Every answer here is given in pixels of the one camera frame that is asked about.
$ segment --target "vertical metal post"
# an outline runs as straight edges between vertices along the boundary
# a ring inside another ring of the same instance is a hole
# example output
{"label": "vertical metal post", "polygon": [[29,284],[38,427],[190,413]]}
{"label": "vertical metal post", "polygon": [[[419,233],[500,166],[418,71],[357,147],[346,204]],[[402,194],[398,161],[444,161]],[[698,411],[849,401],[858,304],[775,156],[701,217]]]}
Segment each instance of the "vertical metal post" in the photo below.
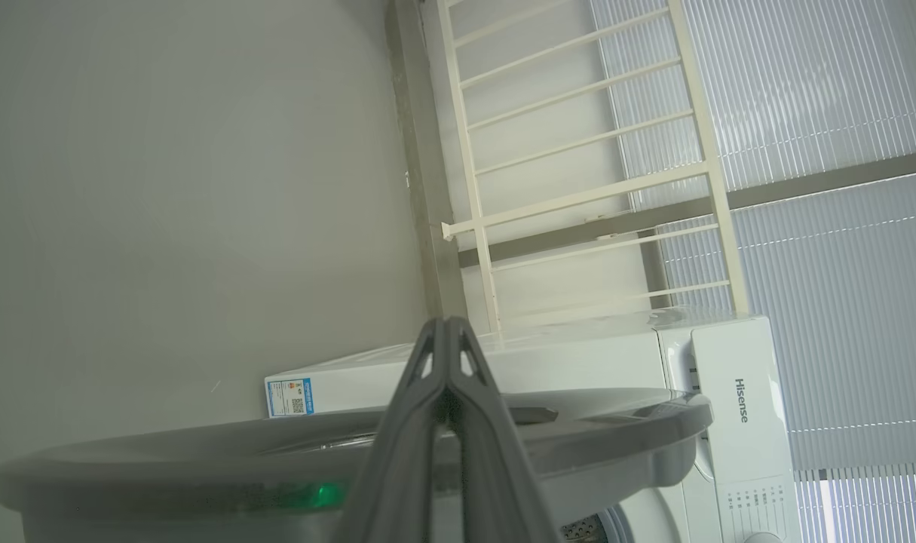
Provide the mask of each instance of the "vertical metal post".
{"label": "vertical metal post", "polygon": [[685,85],[688,87],[695,114],[696,128],[699,133],[699,146],[702,148],[703,160],[709,168],[709,196],[712,197],[712,213],[719,223],[719,241],[722,244],[722,259],[726,264],[726,275],[733,295],[733,310],[739,313],[749,312],[749,298],[746,292],[746,281],[743,273],[743,262],[740,261],[740,248],[736,242],[736,229],[733,217],[729,212],[729,201],[726,198],[726,182],[722,175],[722,164],[715,144],[715,128],[712,115],[709,114],[709,103],[703,92],[702,77],[699,76],[699,63],[695,51],[692,51],[692,40],[689,36],[688,21],[682,0],[668,0],[672,28],[679,42],[679,57],[682,58],[682,71],[685,73]]}
{"label": "vertical metal post", "polygon": [[[451,101],[458,121],[458,143],[461,145],[461,164],[464,166],[464,182],[467,185],[467,199],[471,205],[471,219],[481,219],[481,195],[478,179],[474,175],[474,158],[471,154],[471,138],[467,129],[467,111],[464,110],[464,92],[461,90],[461,73],[458,71],[458,53],[455,50],[454,29],[451,27],[450,6],[457,2],[437,0],[437,13],[444,37],[444,56],[448,66],[448,82],[451,84]],[[485,293],[485,307],[488,312],[488,326],[492,331],[501,330],[498,316],[498,302],[495,296],[495,276],[492,275],[492,254],[488,247],[488,235],[484,226],[474,228],[475,245],[478,248],[478,263],[481,268],[481,282]]]}

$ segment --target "horizontal metal bar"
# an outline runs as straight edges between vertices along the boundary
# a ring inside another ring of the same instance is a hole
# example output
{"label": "horizontal metal bar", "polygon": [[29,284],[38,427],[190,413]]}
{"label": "horizontal metal bar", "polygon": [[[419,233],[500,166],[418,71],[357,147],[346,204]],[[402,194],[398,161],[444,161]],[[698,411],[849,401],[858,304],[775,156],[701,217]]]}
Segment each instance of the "horizontal metal bar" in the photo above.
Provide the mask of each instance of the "horizontal metal bar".
{"label": "horizontal metal bar", "polygon": [[635,296],[625,296],[624,298],[616,299],[613,302],[607,303],[596,303],[595,305],[588,305],[588,303],[569,303],[568,305],[558,305],[556,307],[551,307],[550,309],[536,309],[534,311],[524,311],[521,313],[516,313],[513,317],[526,317],[529,315],[541,315],[543,313],[554,313],[557,311],[568,311],[569,309],[588,309],[590,311],[595,311],[596,309],[602,309],[603,307],[617,307],[621,306],[624,302],[632,302],[636,299],[646,299],[646,298],[657,298],[658,296],[668,296],[673,293],[683,293],[683,292],[692,292],[702,289],[712,289],[716,287],[724,287],[729,285],[729,281],[713,281],[712,283],[703,283],[701,285],[689,285],[688,287],[679,287],[675,289],[665,289],[662,291],[653,291],[647,293],[640,293]]}
{"label": "horizontal metal bar", "polygon": [[[785,179],[785,181],[768,183],[768,185],[751,186],[749,189],[733,190],[728,195],[729,207],[732,210],[737,210],[741,209],[741,207],[758,206],[788,198],[815,195],[817,192],[827,192],[827,190],[846,189],[848,186],[863,185],[863,183],[910,174],[916,174],[916,154],[905,155],[905,157],[885,158],[883,161],[868,162],[867,164],[799,176],[798,178]],[[712,202],[708,198],[653,207],[653,209],[641,210],[641,212],[623,213],[620,216],[593,220],[550,232],[541,232],[540,234],[517,238],[517,240],[500,241],[500,243],[492,245],[492,260],[497,262],[536,252],[556,250],[556,248],[568,247],[569,245],[587,244],[599,236],[637,232],[660,224],[695,219],[695,217],[706,216],[710,213],[712,213]],[[462,250],[458,254],[458,262],[462,268],[477,265],[478,260],[475,250]]]}
{"label": "horizontal metal bar", "polygon": [[519,164],[525,164],[526,162],[537,161],[539,158],[551,157],[551,155],[558,155],[559,152],[571,151],[572,149],[577,149],[579,147],[584,147],[585,145],[593,144],[596,141],[619,137],[622,134],[634,133],[634,131],[643,130],[643,128],[654,127],[656,124],[669,123],[669,121],[682,119],[690,115],[692,115],[692,110],[686,109],[685,111],[679,111],[679,113],[672,113],[671,115],[666,115],[664,117],[657,117],[653,120],[645,121],[645,123],[633,124],[633,126],[622,127],[619,128],[619,130],[607,131],[607,133],[593,135],[593,137],[587,137],[585,139],[572,141],[571,143],[566,143],[565,145],[560,145],[555,148],[547,149],[541,152],[535,152],[533,155],[527,155],[527,157],[515,158],[513,161],[502,162],[502,164],[496,164],[493,166],[488,166],[487,168],[481,168],[474,172],[474,175],[484,175],[486,173],[503,170],[505,168],[510,168]]}
{"label": "horizontal metal bar", "polygon": [[491,214],[491,216],[482,216],[478,217],[478,219],[465,220],[457,224],[441,224],[441,230],[443,230],[445,238],[450,238],[454,236],[454,234],[468,232],[477,227],[495,226],[496,224],[524,219],[524,217],[527,216],[537,216],[538,214],[554,212],[554,210],[563,210],[565,207],[578,206],[586,202],[603,200],[612,196],[622,195],[624,192],[647,189],[650,188],[650,186],[663,185],[664,183],[679,181],[680,179],[688,179],[690,176],[703,175],[708,171],[709,165],[706,164],[706,162],[679,166],[671,170],[656,172],[646,176],[637,176],[636,178],[626,179],[626,181],[610,183],[610,185],[584,190],[584,192],[576,192],[574,195],[560,196],[530,206],[506,210],[506,212]]}
{"label": "horizontal metal bar", "polygon": [[544,51],[539,51],[535,54],[518,59],[515,62],[492,69],[491,72],[484,72],[481,73],[481,75],[475,75],[474,77],[464,79],[464,81],[461,82],[461,89],[467,89],[468,87],[472,87],[478,83],[481,83],[482,81],[495,77],[498,75],[498,73],[506,72],[508,69],[517,68],[517,66],[523,66],[532,61],[543,58],[544,56],[551,55],[552,53],[566,51],[567,49],[575,48],[575,46],[578,45],[591,44],[592,41],[605,37],[605,35],[615,34],[626,28],[630,28],[650,20],[656,20],[658,17],[662,17],[662,15],[667,13],[669,13],[669,8],[662,8],[661,10],[650,11],[650,13],[640,15],[640,17],[630,18],[630,20],[624,20],[618,24],[613,24],[612,26],[602,28],[602,30],[595,31],[591,34],[579,35],[578,38],[575,38],[571,41],[565,41],[564,44],[555,45],[554,48],[544,49]]}
{"label": "horizontal metal bar", "polygon": [[500,121],[506,121],[508,119],[513,119],[519,115],[524,115],[525,113],[531,113],[543,107],[554,106],[554,104],[565,102],[565,100],[574,99],[574,97],[580,97],[582,95],[587,95],[588,93],[593,93],[600,91],[601,89],[606,89],[612,85],[619,83],[627,79],[634,79],[642,75],[647,75],[647,73],[657,72],[660,69],[671,68],[671,66],[678,65],[681,62],[681,59],[678,57],[670,59],[667,61],[662,61],[651,66],[645,66],[645,68],[634,69],[631,72],[622,73],[622,75],[616,75],[615,77],[609,77],[609,79],[602,79],[602,81],[597,81],[591,85],[586,85],[581,89],[569,90],[567,93],[560,94],[556,97],[550,97],[549,99],[541,100],[540,102],[530,103],[527,106],[519,107],[508,111],[507,113],[502,113],[501,115],[495,115],[491,119],[485,119],[484,121],[478,121],[475,124],[471,124],[467,129],[474,130],[474,128],[488,127],[490,124],[500,123]]}
{"label": "horizontal metal bar", "polygon": [[557,8],[566,2],[574,2],[575,0],[555,0],[554,2],[548,2],[547,4],[541,4],[540,6],[534,6],[530,10],[520,11],[517,14],[510,15],[510,17],[505,17],[503,20],[499,20],[479,28],[474,32],[469,32],[468,34],[462,35],[460,38],[455,38],[455,48],[460,48],[462,45],[470,44],[472,41],[481,40],[485,35],[495,34],[508,28],[509,26],[516,25],[517,23],[523,20],[530,20],[531,17],[536,17],[539,14],[543,14],[545,11]]}
{"label": "horizontal metal bar", "polygon": [[582,254],[592,254],[596,252],[616,250],[617,248],[621,248],[621,247],[632,247],[633,245],[647,244],[649,241],[659,241],[659,240],[665,240],[665,238],[674,238],[677,236],[685,236],[687,234],[694,234],[696,232],[704,232],[706,230],[716,230],[716,228],[718,227],[719,227],[718,224],[706,224],[703,226],[686,228],[685,230],[666,232],[665,234],[655,234],[653,236],[634,238],[634,240],[615,241],[615,243],[602,244],[602,245],[598,245],[598,247],[588,247],[588,248],[584,248],[584,250],[569,251],[567,253],[556,254],[552,256],[545,256],[543,258],[534,258],[531,260],[514,262],[513,264],[496,265],[495,267],[492,268],[492,271],[501,272],[504,269],[523,268],[526,265],[544,264],[545,262],[554,262],[556,260],[562,260],[563,258],[571,258],[573,256],[578,256]]}

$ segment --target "white metal railing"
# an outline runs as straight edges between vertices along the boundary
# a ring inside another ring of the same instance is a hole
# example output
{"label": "white metal railing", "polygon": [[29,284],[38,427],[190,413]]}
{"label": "white metal railing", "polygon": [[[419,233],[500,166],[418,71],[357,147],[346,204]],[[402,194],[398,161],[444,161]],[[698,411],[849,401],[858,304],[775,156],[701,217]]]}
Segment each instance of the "white metal railing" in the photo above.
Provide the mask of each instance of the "white metal railing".
{"label": "white metal railing", "polygon": [[[491,35],[495,32],[504,30],[521,21],[527,20],[530,17],[536,17],[536,15],[544,13],[545,11],[557,7],[560,4],[575,0],[550,0],[548,3],[541,4],[540,6],[533,7],[526,11],[520,11],[518,14],[510,15],[510,17],[506,17],[503,20],[489,24],[488,26],[479,30],[472,31],[455,40],[454,30],[451,24],[450,7],[461,1],[462,0],[437,0],[438,14],[440,14],[441,30],[443,31],[444,37],[444,53],[447,62],[448,80],[451,87],[451,98],[453,100],[455,116],[457,116],[458,121],[458,143],[460,143],[461,147],[461,161],[462,165],[464,165],[464,181],[465,185],[467,186],[468,201],[471,205],[471,219],[455,224],[444,223],[441,226],[441,230],[443,230],[445,238],[451,238],[455,234],[460,234],[462,232],[474,232],[475,244],[477,245],[478,252],[479,268],[481,268],[482,285],[484,285],[485,307],[486,313],[488,313],[489,327],[491,327],[492,330],[501,329],[501,318],[498,311],[498,302],[495,293],[495,276],[493,276],[495,272],[502,272],[505,271],[505,269],[520,268],[523,265],[541,264],[541,262],[550,262],[553,260],[559,260],[561,258],[569,258],[576,255],[588,254],[590,252],[613,250],[614,248],[619,247],[629,247],[630,245],[647,243],[647,241],[658,241],[661,240],[661,238],[684,236],[694,232],[712,229],[716,229],[718,231],[719,240],[722,244],[722,254],[725,261],[727,275],[725,281],[714,281],[700,285],[689,285],[675,289],[642,293],[642,295],[630,296],[629,298],[617,300],[617,302],[624,302],[624,300],[629,299],[654,298],[654,296],[665,296],[669,295],[669,293],[689,292],[693,290],[728,285],[730,287],[730,292],[732,293],[734,310],[739,312],[747,312],[748,299],[745,290],[745,281],[743,278],[743,267],[741,267],[740,264],[740,254],[738,253],[736,243],[736,233],[734,233],[732,217],[730,217],[729,213],[729,203],[726,199],[726,185],[723,181],[722,167],[719,164],[719,160],[717,158],[718,154],[716,151],[712,117],[710,117],[708,103],[706,102],[705,95],[703,95],[702,80],[699,76],[695,53],[692,51],[692,42],[689,39],[688,25],[686,24],[685,20],[685,12],[682,10],[682,0],[668,0],[667,7],[660,10],[650,11],[650,13],[640,15],[640,17],[630,18],[629,20],[622,21],[590,34],[581,35],[578,38],[574,38],[574,40],[565,41],[563,44],[553,46],[553,48],[544,49],[544,51],[539,51],[532,55],[528,55],[524,58],[510,62],[509,64],[499,66],[498,68],[492,69],[491,71],[481,73],[481,75],[475,75],[464,80],[461,79],[460,69],[458,69],[458,46],[469,44],[469,42],[478,40],[478,38],[485,37],[485,35]],[[531,103],[529,106],[519,107],[517,109],[495,115],[489,119],[478,121],[478,123],[471,124],[469,126],[467,121],[467,110],[465,110],[464,107],[464,89],[468,89],[468,87],[477,85],[483,81],[492,79],[493,77],[503,75],[503,73],[512,71],[512,69],[517,68],[517,66],[523,66],[525,64],[539,61],[539,59],[543,59],[548,55],[566,51],[567,49],[575,48],[575,46],[578,45],[589,44],[590,42],[599,40],[599,38],[605,37],[606,35],[622,32],[626,29],[636,27],[637,25],[646,23],[648,21],[657,20],[657,18],[660,17],[668,17],[671,19],[672,28],[675,31],[676,41],[678,42],[679,46],[678,57],[668,59],[651,66],[645,66],[645,68],[636,69],[632,72],[623,73],[622,75],[617,75],[578,89],[569,90],[568,92],[565,92],[561,95],[550,97],[549,99],[545,100],[540,100],[540,102]],[[612,130],[608,133],[602,133],[596,135],[595,137],[588,137],[567,143],[565,145],[561,145],[559,147],[555,147],[553,149],[535,152],[533,155],[527,155],[526,157],[514,158],[512,161],[505,161],[501,162],[501,164],[476,168],[471,150],[469,133],[469,131],[474,130],[474,128],[500,123],[500,121],[506,121],[519,115],[537,111],[541,108],[552,106],[552,104],[555,103],[565,102],[565,100],[574,99],[574,97],[579,97],[588,93],[606,89],[607,87],[623,80],[640,77],[651,72],[656,72],[658,69],[670,68],[671,66],[679,64],[682,65],[682,72],[685,75],[686,88],[688,89],[689,100],[692,103],[691,109],[664,117],[659,117],[650,121],[644,121],[644,123],[633,124],[633,126],[620,127],[617,128],[617,130]],[[664,170],[646,176],[638,176],[637,178],[625,179],[622,182],[613,183],[613,185],[600,186],[600,188],[585,190],[585,192],[578,192],[574,195],[567,195],[558,198],[552,198],[550,200],[544,200],[543,202],[538,202],[536,204],[517,207],[516,209],[512,210],[505,210],[505,212],[489,214],[489,216],[485,216],[485,214],[482,212],[481,195],[479,194],[478,188],[478,176],[505,168],[511,168],[516,165],[525,164],[526,162],[536,161],[540,158],[550,157],[550,155],[558,154],[558,152],[565,152],[584,145],[603,141],[605,139],[620,137],[620,135],[633,133],[633,131],[643,130],[643,128],[647,127],[653,127],[656,124],[669,123],[669,121],[684,119],[687,117],[693,117],[697,127],[699,145],[701,147],[703,156],[703,161],[698,162],[698,164],[679,166],[677,168]],[[685,229],[677,232],[664,233],[661,235],[637,238],[636,240],[632,241],[619,241],[619,243],[600,244],[595,245],[595,247],[585,247],[581,248],[581,250],[568,251],[554,256],[528,259],[514,262],[513,264],[497,265],[497,267],[492,265],[491,251],[489,251],[488,246],[488,236],[486,236],[486,228],[489,226],[495,226],[497,224],[503,224],[519,219],[525,219],[526,217],[530,216],[539,216],[539,214],[554,212],[554,210],[561,210],[565,209],[566,207],[578,206],[596,200],[623,195],[627,192],[636,192],[636,190],[647,189],[651,186],[663,185],[664,183],[681,181],[681,179],[689,179],[693,178],[693,176],[702,175],[706,176],[706,179],[709,183],[709,196],[710,199],[712,199],[712,209],[713,216],[715,217],[715,224]]]}

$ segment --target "hisense logo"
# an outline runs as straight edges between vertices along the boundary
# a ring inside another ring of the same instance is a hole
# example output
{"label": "hisense logo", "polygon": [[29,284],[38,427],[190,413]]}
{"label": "hisense logo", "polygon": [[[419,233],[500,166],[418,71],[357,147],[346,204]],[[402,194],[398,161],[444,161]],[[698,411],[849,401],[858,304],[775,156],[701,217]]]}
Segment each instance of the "hisense logo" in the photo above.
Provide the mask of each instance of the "hisense logo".
{"label": "hisense logo", "polygon": [[742,379],[736,379],[736,396],[740,399],[740,419],[749,422],[749,413],[746,411],[746,385]]}

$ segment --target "gray beam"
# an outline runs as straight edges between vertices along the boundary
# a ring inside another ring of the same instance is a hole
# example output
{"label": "gray beam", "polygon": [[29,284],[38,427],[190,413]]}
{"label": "gray beam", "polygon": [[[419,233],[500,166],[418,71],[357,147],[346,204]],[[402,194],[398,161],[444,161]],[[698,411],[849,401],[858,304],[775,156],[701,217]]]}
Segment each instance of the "gray beam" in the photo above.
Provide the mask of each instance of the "gray beam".
{"label": "gray beam", "polygon": [[[799,176],[798,178],[786,179],[786,181],[768,183],[768,185],[751,186],[749,189],[734,190],[729,193],[729,208],[737,210],[741,209],[741,207],[758,206],[798,196],[815,195],[817,192],[845,189],[848,186],[863,185],[863,183],[915,173],[916,154],[898,158],[886,158],[883,161],[848,166],[808,176]],[[641,210],[641,212],[637,213],[621,214],[620,216],[609,217],[609,219],[586,222],[576,226],[569,226],[568,228],[493,244],[491,245],[492,261],[524,256],[545,250],[555,250],[555,248],[569,247],[569,245],[585,244],[588,241],[594,241],[599,236],[607,236],[609,234],[640,232],[660,224],[695,219],[695,217],[706,216],[710,213],[712,213],[712,206],[710,206],[709,199],[701,198],[655,207],[650,210]],[[647,257],[648,255],[643,252],[643,258]],[[469,265],[478,265],[477,251],[461,251],[458,254],[458,262],[462,268],[467,268]]]}
{"label": "gray beam", "polygon": [[441,222],[454,222],[454,214],[417,1],[390,0],[384,27],[405,147],[410,207],[421,254],[424,304],[431,317],[467,316],[458,245],[445,241],[441,234]]}

